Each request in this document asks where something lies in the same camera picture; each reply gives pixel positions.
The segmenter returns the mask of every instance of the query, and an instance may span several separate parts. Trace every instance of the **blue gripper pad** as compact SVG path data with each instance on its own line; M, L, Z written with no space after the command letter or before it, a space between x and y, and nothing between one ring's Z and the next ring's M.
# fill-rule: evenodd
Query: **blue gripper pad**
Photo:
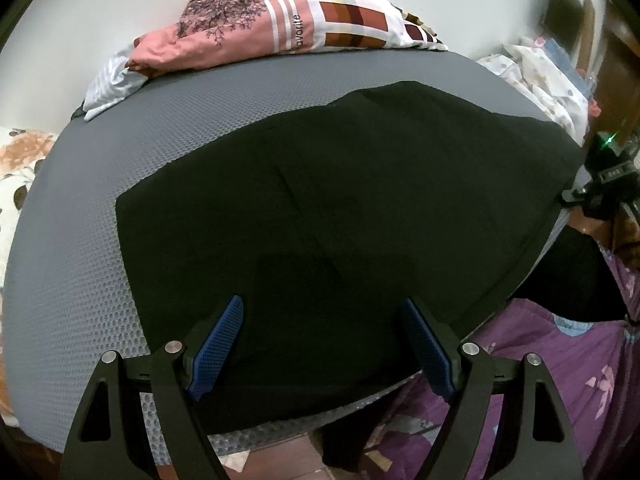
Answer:
M411 298L404 300L402 325L429 386L436 395L451 402L458 392L452 379L454 367Z
M226 356L238 336L243 317L242 298L234 296L193 359L191 384L187 388L191 399L198 401L213 388Z

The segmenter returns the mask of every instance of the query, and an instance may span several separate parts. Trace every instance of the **black cloth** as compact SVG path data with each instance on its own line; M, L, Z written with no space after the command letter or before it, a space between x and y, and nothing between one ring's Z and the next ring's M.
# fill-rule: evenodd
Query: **black cloth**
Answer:
M146 341L243 295L238 340L196 406L209 433L359 400L417 370L407 296L461 336L504 305L581 163L554 123L417 82L250 124L116 201Z
M401 388L320 429L322 463L356 472L371 434L391 409Z
M574 321L614 321L626 315L620 289L598 244L569 226L513 296Z

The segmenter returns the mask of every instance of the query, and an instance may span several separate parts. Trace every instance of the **metal screw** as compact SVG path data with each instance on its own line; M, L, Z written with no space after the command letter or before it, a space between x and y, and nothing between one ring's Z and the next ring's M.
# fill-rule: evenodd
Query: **metal screw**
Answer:
M175 354L182 350L182 343L180 341L169 341L166 345L164 345L164 351L169 354Z
M542 364L542 359L538 354L529 354L527 355L527 361L534 366L539 366Z
M102 362L103 363L113 363L116 360L118 355L113 350L107 350L104 354L102 354Z
M462 345L462 351L468 355L476 355L480 349L476 343L464 343Z

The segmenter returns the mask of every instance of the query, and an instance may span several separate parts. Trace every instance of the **purple floral fabric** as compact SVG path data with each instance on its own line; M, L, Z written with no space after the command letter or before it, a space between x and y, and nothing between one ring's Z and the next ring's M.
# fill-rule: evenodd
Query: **purple floral fabric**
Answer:
M616 459L640 426L640 275L609 251L604 259L620 289L625 320L586 323L555 316L529 300L515 299L472 340L494 356L521 359L539 354L569 414L585 478L594 479ZM500 417L501 396L493 396L468 480L484 476ZM371 435L360 462L370 480L412 480L428 455L448 405L421 374L403 387Z

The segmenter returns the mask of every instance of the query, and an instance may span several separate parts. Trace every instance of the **mattress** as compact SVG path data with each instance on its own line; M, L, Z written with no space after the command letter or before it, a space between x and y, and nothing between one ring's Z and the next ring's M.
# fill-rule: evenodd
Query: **mattress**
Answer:
M253 121L402 80L492 112L546 120L484 67L452 52L418 50L269 57L166 75L89 123L72 120L27 196L6 274L6 376L25 433L62 451L100 355L108 349L124 357L148 353L118 246L118 195L169 161ZM565 222L563 214L556 227ZM218 454L263 446L345 416L382 393L210 440ZM156 462L169 463L153 397L141 397Z

